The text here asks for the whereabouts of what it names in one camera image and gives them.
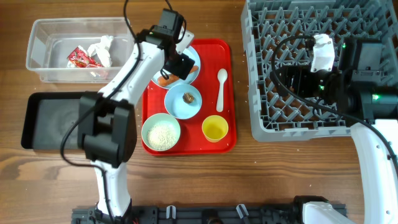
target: red snack wrapper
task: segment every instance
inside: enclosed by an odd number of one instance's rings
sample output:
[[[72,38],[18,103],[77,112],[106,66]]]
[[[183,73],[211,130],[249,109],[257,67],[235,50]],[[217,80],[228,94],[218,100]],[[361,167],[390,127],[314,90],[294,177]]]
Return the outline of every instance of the red snack wrapper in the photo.
[[[69,61],[78,68],[102,68],[102,64],[97,63],[94,59],[89,57],[79,47],[73,50],[68,56]]]

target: plate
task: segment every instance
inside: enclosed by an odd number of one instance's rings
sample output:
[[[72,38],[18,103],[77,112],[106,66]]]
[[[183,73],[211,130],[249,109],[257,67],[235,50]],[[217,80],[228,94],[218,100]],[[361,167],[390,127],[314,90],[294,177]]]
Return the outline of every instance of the plate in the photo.
[[[183,100],[184,93],[190,93],[194,100],[186,103]],[[195,116],[201,108],[202,99],[200,92],[189,84],[181,84],[171,88],[164,98],[164,106],[167,112],[177,119],[189,119]]]
[[[189,46],[189,48],[185,49],[183,51],[184,54],[186,54],[190,59],[193,59],[195,61],[195,64],[197,67],[199,67],[199,69],[191,74],[189,74],[187,76],[187,78],[185,80],[179,79],[176,82],[173,82],[165,87],[162,87],[159,85],[159,83],[157,82],[157,79],[159,77],[161,77],[162,75],[160,74],[160,72],[156,73],[153,77],[152,77],[152,82],[154,82],[157,86],[164,88],[166,90],[171,89],[172,87],[179,85],[179,84],[191,84],[193,81],[195,81],[195,79],[197,79],[199,72],[200,72],[200,57],[198,55],[198,52],[191,46]]]

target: red tray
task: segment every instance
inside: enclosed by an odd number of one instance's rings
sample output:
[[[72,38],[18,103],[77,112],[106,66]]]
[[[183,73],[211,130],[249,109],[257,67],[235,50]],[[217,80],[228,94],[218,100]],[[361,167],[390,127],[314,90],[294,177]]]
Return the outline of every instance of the red tray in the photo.
[[[181,137],[178,143],[164,152],[149,149],[144,142],[144,149],[154,156],[176,156],[214,154],[230,151],[236,144],[236,122],[234,108],[234,92],[231,72],[231,56],[229,46],[219,39],[197,39],[191,45],[200,57],[201,68],[197,79],[191,84],[197,88],[202,97],[202,106],[199,113],[193,118],[178,119],[181,126]],[[220,83],[217,73],[221,68],[228,72],[228,78],[224,84],[224,110],[219,113],[216,110],[218,89]],[[157,113],[167,113],[164,106],[164,97],[167,90],[150,82],[147,90],[142,95],[142,123],[150,116]],[[206,140],[201,130],[201,124],[210,115],[220,115],[227,120],[228,134],[217,143]]]

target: rice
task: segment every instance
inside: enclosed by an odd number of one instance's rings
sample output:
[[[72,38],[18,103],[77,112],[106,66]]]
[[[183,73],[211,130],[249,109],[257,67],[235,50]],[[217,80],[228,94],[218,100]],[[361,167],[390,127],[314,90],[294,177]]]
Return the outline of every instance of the rice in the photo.
[[[148,142],[152,149],[164,151],[170,149],[177,142],[177,133],[170,123],[155,124],[148,131]]]

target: clear plastic container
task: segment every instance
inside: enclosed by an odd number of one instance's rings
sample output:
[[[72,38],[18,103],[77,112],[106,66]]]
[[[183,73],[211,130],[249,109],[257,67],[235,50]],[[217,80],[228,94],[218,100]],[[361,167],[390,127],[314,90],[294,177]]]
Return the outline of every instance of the clear plastic container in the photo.
[[[114,36],[110,68],[67,68],[67,57],[76,47],[87,50],[103,35]],[[26,68],[38,73],[43,82],[107,83],[127,61],[133,45],[123,17],[39,19],[30,33]]]

